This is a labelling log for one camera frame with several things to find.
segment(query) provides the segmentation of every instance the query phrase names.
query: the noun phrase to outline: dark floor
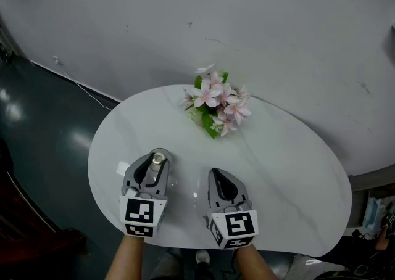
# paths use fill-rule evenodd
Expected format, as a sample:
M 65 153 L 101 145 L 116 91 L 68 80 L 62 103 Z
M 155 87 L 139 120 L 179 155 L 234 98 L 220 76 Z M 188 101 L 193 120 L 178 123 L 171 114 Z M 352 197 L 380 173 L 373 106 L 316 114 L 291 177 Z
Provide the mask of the dark floor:
M 96 96 L 106 107 L 117 104 Z M 109 113 L 75 84 L 15 59 L 0 63 L 0 138 L 14 161 L 14 173 L 33 201 L 60 228 L 88 236 L 89 255 L 75 260 L 73 279 L 103 279 L 123 236 L 97 207 L 88 182 L 90 143 Z M 143 279 L 166 249 L 146 244 Z M 193 278 L 195 250 L 185 250 L 185 278 Z M 230 269 L 231 252 L 211 250 L 216 279 Z M 294 254 L 262 252 L 280 278 Z

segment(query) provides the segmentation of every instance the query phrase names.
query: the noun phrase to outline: white wall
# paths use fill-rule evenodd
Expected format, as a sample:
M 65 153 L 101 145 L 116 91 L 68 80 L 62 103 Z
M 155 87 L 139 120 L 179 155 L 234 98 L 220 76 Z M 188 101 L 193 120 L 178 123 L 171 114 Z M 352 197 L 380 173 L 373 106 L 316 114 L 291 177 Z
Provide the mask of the white wall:
M 216 61 L 311 126 L 349 174 L 395 163 L 395 0 L 0 0 L 0 13 L 31 60 L 57 70 L 57 55 L 118 99 Z

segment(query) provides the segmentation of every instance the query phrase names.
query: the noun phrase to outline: white table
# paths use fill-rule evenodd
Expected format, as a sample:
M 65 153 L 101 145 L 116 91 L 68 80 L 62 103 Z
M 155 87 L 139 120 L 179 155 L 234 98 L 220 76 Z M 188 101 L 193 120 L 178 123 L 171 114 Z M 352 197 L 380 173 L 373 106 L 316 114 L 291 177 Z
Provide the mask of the white table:
M 351 188 L 329 147 L 292 115 L 255 98 L 252 116 L 231 136 L 213 140 L 179 106 L 181 85 L 151 89 L 118 105 L 101 123 L 89 152 L 88 175 L 98 207 L 119 230 L 125 167 L 157 147 L 173 157 L 166 217 L 150 244 L 217 248 L 202 216 L 209 208 L 207 175 L 229 171 L 246 186 L 258 212 L 259 250 L 319 256 L 346 228 Z

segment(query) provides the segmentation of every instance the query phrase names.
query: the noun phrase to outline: green leaf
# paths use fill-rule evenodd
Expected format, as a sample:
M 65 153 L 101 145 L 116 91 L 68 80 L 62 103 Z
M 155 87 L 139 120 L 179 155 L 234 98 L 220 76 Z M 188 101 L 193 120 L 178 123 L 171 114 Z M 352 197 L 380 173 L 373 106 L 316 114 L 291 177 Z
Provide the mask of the green leaf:
M 207 109 L 206 104 L 202 104 L 200 107 L 196 108 L 198 111 L 203 112 L 203 113 L 207 113 L 209 110 Z
M 206 129 L 207 133 L 210 134 L 210 136 L 215 139 L 215 137 L 218 135 L 218 133 L 215 130 L 211 129 L 212 124 L 214 121 L 211 119 L 210 115 L 206 112 L 202 114 L 202 123 L 204 128 Z
M 198 77 L 196 77 L 195 79 L 195 88 L 200 89 L 202 85 L 202 78 L 200 77 L 200 75 Z
M 225 83 L 227 82 L 228 75 L 229 75 L 228 72 L 224 72 L 224 73 L 221 75 L 221 76 L 223 77 L 223 81 L 222 81 L 223 84 L 225 84 Z

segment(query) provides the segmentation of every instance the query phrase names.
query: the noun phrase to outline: pink flower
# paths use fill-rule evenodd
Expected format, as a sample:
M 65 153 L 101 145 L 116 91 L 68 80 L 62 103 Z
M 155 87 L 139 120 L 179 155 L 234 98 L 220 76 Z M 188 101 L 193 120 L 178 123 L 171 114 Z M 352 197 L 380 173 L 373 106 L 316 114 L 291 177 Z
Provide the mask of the pink flower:
M 229 117 L 226 117 L 225 119 L 219 119 L 217 117 L 212 117 L 212 120 L 216 125 L 223 125 L 222 131 L 221 131 L 221 137 L 226 135 L 229 131 L 234 131 L 237 130 L 237 127 L 235 127 L 235 124 L 233 123 L 232 120 L 229 119 Z
M 238 125 L 241 123 L 241 117 L 251 115 L 251 111 L 244 108 L 247 98 L 241 99 L 237 104 L 230 104 L 225 108 L 224 112 L 227 115 L 234 115 Z
M 228 104 L 237 104 L 239 102 L 238 98 L 230 95 L 232 88 L 230 87 L 230 85 L 228 83 L 223 84 L 221 89 L 222 89 L 221 93 L 217 98 L 219 100 L 220 104 L 222 104 L 223 106 L 226 106 L 227 103 Z
M 195 73 L 203 74 L 203 73 L 205 73 L 206 71 L 211 70 L 211 69 L 214 67 L 214 65 L 215 65 L 215 63 L 210 64 L 210 65 L 207 66 L 207 67 L 198 68 L 198 69 L 196 70 Z
M 248 98 L 250 94 L 247 92 L 245 85 L 239 91 L 232 90 L 232 95 L 236 95 L 238 98 Z
M 221 93 L 221 89 L 219 88 L 211 88 L 210 89 L 210 80 L 202 80 L 201 89 L 192 88 L 191 93 L 197 98 L 194 101 L 194 106 L 196 108 L 202 106 L 204 103 L 209 107 L 216 107 L 217 97 Z
M 225 108 L 220 107 L 217 109 L 218 112 L 218 118 L 221 120 L 225 120 L 227 118 L 227 114 L 223 111 Z
M 193 105 L 193 102 L 192 102 L 192 95 L 189 93 L 189 91 L 184 89 L 184 93 L 185 95 L 184 98 L 180 101 L 180 105 L 182 105 L 186 109 L 191 105 Z
M 215 87 L 215 85 L 221 85 L 223 81 L 223 77 L 220 77 L 220 75 L 218 75 L 218 72 L 213 71 L 210 75 L 210 87 L 213 88 Z

